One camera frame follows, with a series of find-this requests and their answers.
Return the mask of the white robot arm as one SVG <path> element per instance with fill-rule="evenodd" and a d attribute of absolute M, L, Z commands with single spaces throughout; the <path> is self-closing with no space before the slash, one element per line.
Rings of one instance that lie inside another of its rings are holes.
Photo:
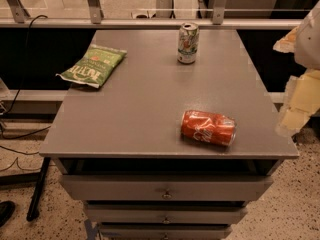
<path fill-rule="evenodd" d="M 289 78 L 279 112 L 276 132 L 291 137 L 320 110 L 320 1 L 273 49 L 293 53 L 295 62 L 306 68 L 300 77 Z"/>

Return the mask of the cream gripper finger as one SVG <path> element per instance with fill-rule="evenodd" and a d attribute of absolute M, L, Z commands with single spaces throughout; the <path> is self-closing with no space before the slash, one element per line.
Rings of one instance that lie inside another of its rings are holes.
<path fill-rule="evenodd" d="M 300 77 L 291 76 L 275 127 L 280 136 L 291 137 L 320 109 L 320 70 L 307 69 Z"/>

